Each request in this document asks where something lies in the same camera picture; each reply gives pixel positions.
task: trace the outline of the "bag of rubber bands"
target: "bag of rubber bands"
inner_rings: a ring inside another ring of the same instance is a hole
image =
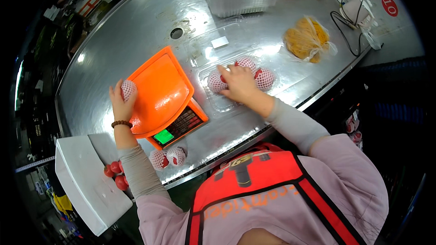
[[[328,31],[313,17],[304,16],[284,35],[286,48],[306,62],[318,63],[323,54],[336,55],[337,48],[330,42]]]

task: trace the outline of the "red number sign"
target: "red number sign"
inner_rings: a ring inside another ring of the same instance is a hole
[[[398,15],[398,8],[397,4],[393,0],[381,0],[384,10],[390,15],[390,16],[397,16]]]

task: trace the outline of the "t-shirt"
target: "t-shirt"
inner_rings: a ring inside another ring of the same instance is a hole
[[[373,244],[389,205],[383,179],[368,157],[347,135],[339,134],[320,139],[310,157],[299,159],[367,244]],[[184,244],[189,212],[158,195],[141,196],[136,204],[145,244]],[[263,228],[292,245],[337,244],[293,185],[209,207],[203,244],[237,244],[252,228]]]

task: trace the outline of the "digital scale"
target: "digital scale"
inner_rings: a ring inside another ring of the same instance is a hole
[[[156,149],[162,150],[209,120],[192,98],[194,88],[169,46],[127,79],[138,88],[130,119],[132,133]]]

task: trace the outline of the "stainless steel table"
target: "stainless steel table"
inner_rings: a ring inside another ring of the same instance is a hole
[[[264,13],[244,15],[245,26],[257,38],[271,63],[278,67],[280,91],[273,93],[303,111],[340,80],[370,47],[354,57],[330,18],[338,10],[336,0],[278,0]],[[330,32],[338,53],[318,64],[292,61],[283,48],[282,36],[303,15],[312,15]],[[210,121],[179,140],[176,145],[188,150],[185,164],[157,172],[167,188],[183,183],[218,165],[263,139],[273,131],[268,123],[244,106],[226,113],[211,107],[204,88],[197,80],[199,69],[188,61],[185,44],[193,37],[220,25],[205,0],[122,0],[92,31],[72,59],[56,95],[56,108],[62,135],[88,134],[101,160],[110,164],[117,159],[111,123],[109,85],[127,78],[160,49],[170,45],[194,85],[194,98]],[[181,28],[183,35],[172,39],[170,33]],[[351,46],[357,48],[358,31],[341,25]],[[154,148],[139,140],[146,153]]]

